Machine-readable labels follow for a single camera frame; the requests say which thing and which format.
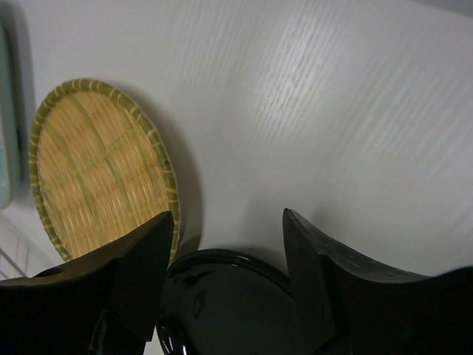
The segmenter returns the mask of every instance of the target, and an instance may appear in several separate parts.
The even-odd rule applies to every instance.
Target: woven bamboo surface
[[[180,209],[171,163],[149,119],[125,94],[100,81],[56,87],[38,109],[30,136],[35,204],[66,261]]]

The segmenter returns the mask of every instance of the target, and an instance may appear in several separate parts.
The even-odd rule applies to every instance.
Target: bamboo basket
[[[41,222],[65,261],[171,211],[177,249],[180,207],[156,129],[125,94],[76,79],[42,102],[31,130],[30,179]]]

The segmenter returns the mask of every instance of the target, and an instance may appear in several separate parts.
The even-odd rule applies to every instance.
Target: light blue tray
[[[21,182],[10,46],[0,26],[0,209],[10,205]]]

